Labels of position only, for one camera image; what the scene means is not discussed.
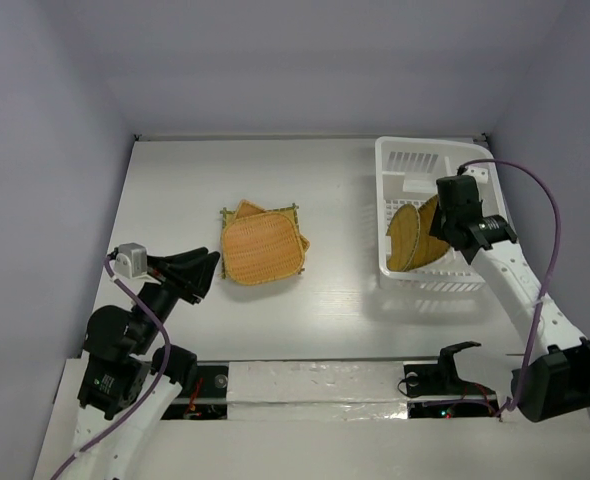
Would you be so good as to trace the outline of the medium round bamboo plate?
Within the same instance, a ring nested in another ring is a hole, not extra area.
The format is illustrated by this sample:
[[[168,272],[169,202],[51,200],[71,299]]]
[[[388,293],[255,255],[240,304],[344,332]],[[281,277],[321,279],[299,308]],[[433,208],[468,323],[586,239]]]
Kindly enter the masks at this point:
[[[439,260],[450,249],[450,245],[447,242],[430,235],[430,228],[438,205],[438,196],[434,195],[418,209],[419,238],[417,248],[410,263],[410,270],[424,267]]]

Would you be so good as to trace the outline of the small round bamboo plate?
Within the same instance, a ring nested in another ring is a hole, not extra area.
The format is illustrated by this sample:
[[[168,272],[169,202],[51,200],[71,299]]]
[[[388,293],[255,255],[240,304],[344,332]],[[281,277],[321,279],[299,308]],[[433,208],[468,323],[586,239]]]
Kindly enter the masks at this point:
[[[402,205],[393,215],[387,230],[391,243],[391,254],[387,260],[390,271],[404,272],[410,268],[419,243],[419,230],[417,208],[410,204]]]

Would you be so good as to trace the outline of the thick tan woven plate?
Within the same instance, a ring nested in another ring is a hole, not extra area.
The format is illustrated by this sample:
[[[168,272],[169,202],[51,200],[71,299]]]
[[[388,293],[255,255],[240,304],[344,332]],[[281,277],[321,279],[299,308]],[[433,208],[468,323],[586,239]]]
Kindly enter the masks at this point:
[[[221,246],[226,277],[243,286],[287,279],[305,262],[295,223],[278,212],[233,220],[221,234]]]

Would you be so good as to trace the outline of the triangular orange woven plate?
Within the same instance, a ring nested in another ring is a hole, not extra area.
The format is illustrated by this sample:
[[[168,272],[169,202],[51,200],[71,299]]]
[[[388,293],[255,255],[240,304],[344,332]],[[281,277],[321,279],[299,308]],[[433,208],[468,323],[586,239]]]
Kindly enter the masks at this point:
[[[264,209],[255,203],[250,202],[249,200],[241,200],[237,209],[232,214],[232,220],[238,220],[254,215],[259,215],[262,213],[281,213],[288,217],[295,225],[297,232],[300,232],[299,229],[299,220],[298,220],[298,206],[296,204],[292,204],[291,206],[281,207],[277,209]]]

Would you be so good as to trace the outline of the square bamboo woven plate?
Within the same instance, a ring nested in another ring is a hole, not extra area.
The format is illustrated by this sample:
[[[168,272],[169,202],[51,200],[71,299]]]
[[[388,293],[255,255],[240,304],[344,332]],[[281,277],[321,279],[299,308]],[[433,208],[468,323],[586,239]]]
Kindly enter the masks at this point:
[[[234,213],[235,210],[228,210],[226,208],[223,208],[220,211],[220,214],[222,215],[222,232],[226,226],[228,226],[230,223],[232,223],[234,221],[234,220],[232,220],[232,214]],[[300,237],[300,243],[303,247],[303,251],[304,251],[304,253],[306,253],[308,251],[308,249],[310,248],[310,242],[301,233],[299,233],[299,237]],[[226,270],[226,266],[224,263],[223,255],[222,255],[222,260],[221,260],[221,274],[220,274],[220,276],[222,279],[227,278],[227,270]]]

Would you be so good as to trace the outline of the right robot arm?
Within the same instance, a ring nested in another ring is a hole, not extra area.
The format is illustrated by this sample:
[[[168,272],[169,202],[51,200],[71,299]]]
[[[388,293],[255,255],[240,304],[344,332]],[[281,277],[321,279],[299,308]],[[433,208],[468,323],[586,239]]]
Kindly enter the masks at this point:
[[[540,422],[590,407],[590,340],[558,308],[527,263],[518,237],[500,215],[486,216],[476,180],[437,180],[432,236],[460,252],[485,281],[525,342],[522,363],[491,364],[505,409]]]

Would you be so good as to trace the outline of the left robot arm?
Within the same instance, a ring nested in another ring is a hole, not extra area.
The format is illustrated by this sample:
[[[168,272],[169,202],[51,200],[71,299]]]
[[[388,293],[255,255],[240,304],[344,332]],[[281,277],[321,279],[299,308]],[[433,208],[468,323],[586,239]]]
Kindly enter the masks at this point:
[[[172,344],[164,324],[178,302],[206,297],[219,260],[205,247],[151,256],[137,243],[104,257],[108,279],[132,306],[102,306],[87,322],[71,452],[53,478],[133,477],[166,410],[198,381],[196,355]]]

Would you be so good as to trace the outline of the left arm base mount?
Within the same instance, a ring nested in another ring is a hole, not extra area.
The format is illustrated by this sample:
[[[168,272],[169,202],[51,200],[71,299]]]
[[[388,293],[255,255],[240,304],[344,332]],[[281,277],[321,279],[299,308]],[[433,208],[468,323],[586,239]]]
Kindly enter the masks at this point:
[[[182,392],[162,415],[163,420],[226,420],[229,364],[199,363],[190,391]]]

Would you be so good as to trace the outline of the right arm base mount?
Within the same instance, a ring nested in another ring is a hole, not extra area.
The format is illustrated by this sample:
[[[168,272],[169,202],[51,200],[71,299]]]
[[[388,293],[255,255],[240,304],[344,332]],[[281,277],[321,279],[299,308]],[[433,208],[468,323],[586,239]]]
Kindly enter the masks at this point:
[[[496,393],[477,383],[450,380],[436,363],[407,363],[397,383],[410,419],[492,418]]]

